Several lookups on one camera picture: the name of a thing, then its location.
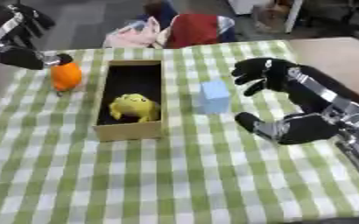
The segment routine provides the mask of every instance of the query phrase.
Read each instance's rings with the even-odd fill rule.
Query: pink cloth
[[[159,33],[158,21],[154,17],[149,17],[142,31],[137,31],[132,26],[125,26],[107,35],[103,46],[146,48],[155,42]]]

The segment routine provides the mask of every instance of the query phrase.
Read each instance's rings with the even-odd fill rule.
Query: gray carpet
[[[39,49],[86,49],[100,48],[106,33],[122,27],[127,21],[143,13],[147,0],[22,0],[43,11],[57,22],[42,39],[33,42]],[[0,0],[0,3],[14,3],[16,0]],[[206,13],[233,18],[236,34],[240,41],[265,39],[306,39],[339,36],[328,28],[298,26],[290,34],[266,34],[256,31],[253,21],[247,16],[236,16],[227,0],[171,0],[181,13]],[[328,11],[337,18],[341,10]]]

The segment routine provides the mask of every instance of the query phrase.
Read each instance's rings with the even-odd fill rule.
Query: green checkered tablecloth
[[[0,101],[0,224],[265,223],[359,216],[359,175],[330,142],[277,146],[234,116],[279,119],[283,94],[242,96],[238,60],[294,60],[284,41],[181,50],[68,51],[83,82],[59,98],[48,71],[18,70]],[[99,80],[112,59],[164,59],[165,135],[99,143],[92,125]],[[197,114],[200,83],[221,79],[230,111]]]

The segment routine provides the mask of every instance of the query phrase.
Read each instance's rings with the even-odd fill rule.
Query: white cabinet
[[[271,0],[228,0],[236,15],[250,14],[256,4],[267,4]]]

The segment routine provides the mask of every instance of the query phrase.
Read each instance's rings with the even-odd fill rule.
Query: chair
[[[328,27],[328,29],[338,32],[338,36],[355,36],[356,32],[359,32],[359,24],[352,23],[352,19],[356,14],[359,14],[359,1],[358,0],[347,0],[347,1],[331,1],[316,0],[309,1],[306,4],[307,26],[312,26],[314,22],[322,22]],[[338,7],[345,13],[340,19],[331,18],[330,16],[318,16],[320,9],[327,9],[331,7]]]

